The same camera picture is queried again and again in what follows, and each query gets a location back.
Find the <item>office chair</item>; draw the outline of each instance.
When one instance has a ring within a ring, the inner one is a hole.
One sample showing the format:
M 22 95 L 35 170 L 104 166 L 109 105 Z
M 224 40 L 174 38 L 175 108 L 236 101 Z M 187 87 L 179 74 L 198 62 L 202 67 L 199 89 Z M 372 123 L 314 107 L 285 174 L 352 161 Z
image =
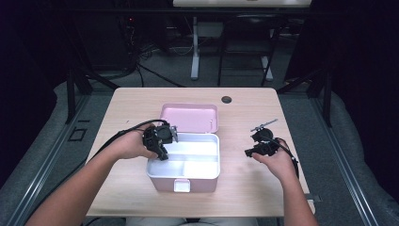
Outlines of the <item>office chair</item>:
M 263 70 L 262 86 L 279 40 L 281 30 L 286 26 L 287 19 L 276 15 L 238 15 L 224 24 L 220 36 L 219 69 L 217 85 L 220 86 L 222 70 Z M 226 55 L 267 57 L 267 65 L 262 67 L 223 67 Z

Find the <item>open lid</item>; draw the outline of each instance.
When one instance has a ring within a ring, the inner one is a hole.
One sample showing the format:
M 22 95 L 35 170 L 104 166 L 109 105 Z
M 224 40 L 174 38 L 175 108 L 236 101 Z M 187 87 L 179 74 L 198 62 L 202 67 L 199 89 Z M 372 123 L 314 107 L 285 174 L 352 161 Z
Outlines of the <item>open lid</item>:
M 176 125 L 179 133 L 214 133 L 218 128 L 215 105 L 164 104 L 160 118 Z

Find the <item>table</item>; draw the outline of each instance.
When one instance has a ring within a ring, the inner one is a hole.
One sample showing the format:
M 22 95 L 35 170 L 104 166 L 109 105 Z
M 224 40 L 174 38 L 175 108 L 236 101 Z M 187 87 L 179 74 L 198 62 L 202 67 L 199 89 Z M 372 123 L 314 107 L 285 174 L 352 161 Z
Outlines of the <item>table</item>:
M 177 8 L 308 8 L 311 0 L 173 0 L 173 7 Z M 191 79 L 199 78 L 200 53 L 198 43 L 197 17 L 193 20 L 193 62 L 191 66 Z M 265 68 L 267 57 L 262 57 Z M 266 75 L 267 81 L 273 81 L 271 70 Z
M 232 98 L 224 104 L 223 96 Z M 250 132 L 261 123 L 284 138 L 296 155 L 277 93 L 263 88 L 121 88 L 105 113 L 89 158 L 119 130 L 159 119 L 163 104 L 212 104 L 218 108 L 220 175 L 212 193 L 158 192 L 146 174 L 147 159 L 120 160 L 99 191 L 88 216 L 93 217 L 281 217 L 279 181 L 267 167 L 246 157 L 255 144 Z M 300 183 L 309 189 L 299 164 Z M 309 205 L 314 212 L 313 203 Z

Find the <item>white container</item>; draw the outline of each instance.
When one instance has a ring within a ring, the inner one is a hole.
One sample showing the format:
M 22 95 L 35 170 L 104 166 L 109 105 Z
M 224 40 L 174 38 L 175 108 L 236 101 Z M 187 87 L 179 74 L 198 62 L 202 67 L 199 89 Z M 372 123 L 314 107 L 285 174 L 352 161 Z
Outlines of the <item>white container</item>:
M 172 192 L 215 191 L 220 174 L 219 138 L 212 134 L 217 130 L 216 106 L 166 104 L 161 119 L 177 126 L 179 142 L 164 144 L 168 160 L 149 159 L 147 174 L 155 188 Z

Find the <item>small round object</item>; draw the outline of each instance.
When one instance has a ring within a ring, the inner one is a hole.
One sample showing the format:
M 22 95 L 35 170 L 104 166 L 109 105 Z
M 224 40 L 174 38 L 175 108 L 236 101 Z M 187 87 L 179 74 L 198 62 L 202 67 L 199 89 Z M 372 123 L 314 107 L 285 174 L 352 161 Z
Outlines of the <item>small round object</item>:
M 232 99 L 231 99 L 230 96 L 223 96 L 223 97 L 222 97 L 222 102 L 223 102 L 224 104 L 229 104 L 229 103 L 231 103 L 231 101 L 232 101 Z

